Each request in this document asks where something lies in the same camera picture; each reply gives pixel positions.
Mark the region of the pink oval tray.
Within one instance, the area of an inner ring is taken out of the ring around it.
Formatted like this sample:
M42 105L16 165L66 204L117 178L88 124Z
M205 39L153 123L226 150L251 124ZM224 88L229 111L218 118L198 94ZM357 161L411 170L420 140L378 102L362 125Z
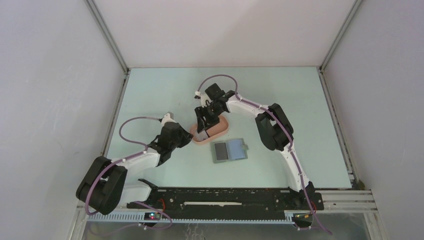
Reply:
M229 122L223 115L220 115L219 123L206 131L209 135L209 138L204 141L197 141L197 124L193 124L189 129L189 132L193 135L192 141L197 145L205 145L211 143L212 141L222 137L229 131Z

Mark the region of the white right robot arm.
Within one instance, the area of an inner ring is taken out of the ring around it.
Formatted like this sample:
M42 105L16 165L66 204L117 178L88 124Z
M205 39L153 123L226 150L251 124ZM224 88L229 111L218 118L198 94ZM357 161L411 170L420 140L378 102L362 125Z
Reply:
M304 209L310 204L315 187L298 160L294 129L279 104L261 105L243 98L234 90L224 92L216 83L204 93L197 90L194 97L200 100L200 106L194 109L197 120L195 137L199 141L216 139L224 132L220 119L223 113L253 118L262 144L271 151L279 152L289 170L287 179L291 204L297 209Z

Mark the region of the silver VIP credit card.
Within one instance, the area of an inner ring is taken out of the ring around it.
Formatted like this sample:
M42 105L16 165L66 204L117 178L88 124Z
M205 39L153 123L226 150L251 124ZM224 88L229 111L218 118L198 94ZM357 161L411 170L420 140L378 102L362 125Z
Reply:
M206 130L203 130L203 131L197 133L197 135L196 135L196 139L197 139L198 142L205 141L208 138L209 138L209 134L207 133Z

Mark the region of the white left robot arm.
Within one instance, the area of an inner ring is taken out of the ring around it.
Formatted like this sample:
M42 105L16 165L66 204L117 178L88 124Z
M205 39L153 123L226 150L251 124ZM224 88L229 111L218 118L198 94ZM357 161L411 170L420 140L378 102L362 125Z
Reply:
M158 194L148 183L134 178L144 170L164 164L175 149L188 145L192 138L179 123L170 121L163 124L146 150L118 160L96 157L76 190L76 198L103 215L120 204L135 201L153 208Z

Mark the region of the black credit card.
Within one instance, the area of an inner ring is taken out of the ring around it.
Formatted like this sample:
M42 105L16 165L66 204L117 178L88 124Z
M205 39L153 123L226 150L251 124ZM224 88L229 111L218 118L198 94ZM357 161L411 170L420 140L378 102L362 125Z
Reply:
M213 146L217 161L227 161L229 159L227 144L225 142L217 142Z

